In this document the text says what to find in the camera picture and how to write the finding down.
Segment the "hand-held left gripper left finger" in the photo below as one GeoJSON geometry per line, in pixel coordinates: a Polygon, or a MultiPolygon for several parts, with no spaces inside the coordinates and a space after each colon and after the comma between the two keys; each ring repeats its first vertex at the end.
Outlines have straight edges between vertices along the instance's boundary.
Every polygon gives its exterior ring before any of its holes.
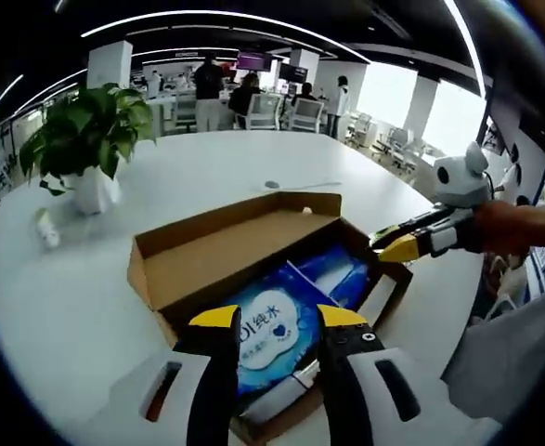
{"type": "Polygon", "coordinates": [[[118,380],[86,445],[225,445],[237,404],[240,307],[194,317],[173,348],[118,380]]]}

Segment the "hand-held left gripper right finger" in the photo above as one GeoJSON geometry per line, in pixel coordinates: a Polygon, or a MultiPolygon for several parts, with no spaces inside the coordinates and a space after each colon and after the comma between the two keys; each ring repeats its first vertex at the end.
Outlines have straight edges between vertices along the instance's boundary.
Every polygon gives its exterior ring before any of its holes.
{"type": "Polygon", "coordinates": [[[318,306],[318,382],[333,445],[486,445],[500,423],[454,406],[447,385],[358,313],[318,306]]]}

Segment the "person's right hand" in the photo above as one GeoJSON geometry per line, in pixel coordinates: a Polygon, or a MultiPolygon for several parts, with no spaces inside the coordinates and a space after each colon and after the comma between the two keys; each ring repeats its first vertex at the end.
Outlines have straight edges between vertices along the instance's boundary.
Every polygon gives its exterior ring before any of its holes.
{"type": "Polygon", "coordinates": [[[529,251],[520,209],[503,201],[488,201],[474,209],[477,246],[483,253],[523,256],[529,251]]]}

